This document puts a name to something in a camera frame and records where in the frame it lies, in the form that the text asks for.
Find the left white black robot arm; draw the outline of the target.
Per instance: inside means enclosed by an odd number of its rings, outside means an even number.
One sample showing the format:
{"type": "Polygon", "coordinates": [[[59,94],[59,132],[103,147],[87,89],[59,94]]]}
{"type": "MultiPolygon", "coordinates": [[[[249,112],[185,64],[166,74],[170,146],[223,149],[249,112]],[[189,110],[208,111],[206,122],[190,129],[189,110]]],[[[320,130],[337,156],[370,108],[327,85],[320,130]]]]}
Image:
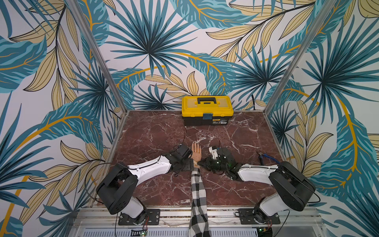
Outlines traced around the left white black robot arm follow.
{"type": "Polygon", "coordinates": [[[157,158],[137,164],[117,163],[96,188],[96,193],[111,215],[120,214],[130,218],[135,225],[148,217],[147,209],[135,197],[135,188],[156,176],[167,173],[180,173],[194,169],[192,150],[184,144],[157,158]]]}

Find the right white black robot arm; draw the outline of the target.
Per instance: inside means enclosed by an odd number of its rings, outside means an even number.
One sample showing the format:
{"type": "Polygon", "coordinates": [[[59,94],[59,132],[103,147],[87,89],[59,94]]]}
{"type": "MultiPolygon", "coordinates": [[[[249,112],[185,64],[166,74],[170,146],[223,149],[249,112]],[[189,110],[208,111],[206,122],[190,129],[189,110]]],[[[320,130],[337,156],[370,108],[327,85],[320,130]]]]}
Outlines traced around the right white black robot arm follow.
{"type": "Polygon", "coordinates": [[[278,212],[303,211],[315,193],[315,185],[289,162],[275,161],[272,166],[249,165],[236,162],[227,148],[209,148],[210,156],[197,164],[213,173],[222,173],[238,182],[258,182],[274,187],[275,194],[262,198],[242,218],[257,224],[279,224],[278,212]]]}

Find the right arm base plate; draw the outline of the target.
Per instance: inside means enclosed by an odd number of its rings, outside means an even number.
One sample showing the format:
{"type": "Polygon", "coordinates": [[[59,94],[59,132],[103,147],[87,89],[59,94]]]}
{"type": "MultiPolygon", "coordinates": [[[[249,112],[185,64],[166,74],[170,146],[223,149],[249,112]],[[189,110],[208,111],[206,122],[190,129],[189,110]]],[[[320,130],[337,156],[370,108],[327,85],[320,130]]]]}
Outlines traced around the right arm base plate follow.
{"type": "Polygon", "coordinates": [[[234,213],[234,216],[240,219],[242,225],[271,225],[281,223],[278,214],[267,216],[263,212],[253,208],[240,208],[234,213]]]}

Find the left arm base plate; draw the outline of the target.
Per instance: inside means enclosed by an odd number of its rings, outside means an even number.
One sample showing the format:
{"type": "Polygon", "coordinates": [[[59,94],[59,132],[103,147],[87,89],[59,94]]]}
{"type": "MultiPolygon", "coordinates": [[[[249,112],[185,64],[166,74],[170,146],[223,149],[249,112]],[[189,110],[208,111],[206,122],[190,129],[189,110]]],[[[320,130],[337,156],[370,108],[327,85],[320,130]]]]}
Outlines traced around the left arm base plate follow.
{"type": "Polygon", "coordinates": [[[132,218],[131,216],[121,213],[118,225],[120,226],[134,226],[134,225],[152,225],[156,226],[159,224],[160,220],[160,209],[148,208],[143,210],[137,217],[132,218]]]}

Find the mannequin hand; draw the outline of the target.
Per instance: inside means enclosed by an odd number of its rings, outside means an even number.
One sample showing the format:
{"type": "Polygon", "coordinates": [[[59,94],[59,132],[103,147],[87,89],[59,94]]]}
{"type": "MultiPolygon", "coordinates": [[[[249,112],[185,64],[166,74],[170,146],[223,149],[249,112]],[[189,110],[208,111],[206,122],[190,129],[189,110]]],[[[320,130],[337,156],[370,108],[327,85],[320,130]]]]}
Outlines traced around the mannequin hand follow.
{"type": "Polygon", "coordinates": [[[193,142],[191,145],[191,150],[192,150],[192,159],[194,162],[200,162],[202,159],[202,151],[201,151],[201,146],[197,142],[193,142]]]}

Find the checkered sleeve mannequin forearm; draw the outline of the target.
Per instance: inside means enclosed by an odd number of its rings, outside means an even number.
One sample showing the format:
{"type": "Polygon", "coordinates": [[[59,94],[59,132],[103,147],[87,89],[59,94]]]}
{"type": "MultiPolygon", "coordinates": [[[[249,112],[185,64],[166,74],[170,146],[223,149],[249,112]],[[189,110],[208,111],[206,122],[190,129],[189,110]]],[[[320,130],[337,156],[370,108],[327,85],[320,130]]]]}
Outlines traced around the checkered sleeve mannequin forearm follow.
{"type": "Polygon", "coordinates": [[[191,172],[191,218],[189,223],[189,237],[210,237],[210,227],[207,215],[207,198],[199,168],[191,172]]]}

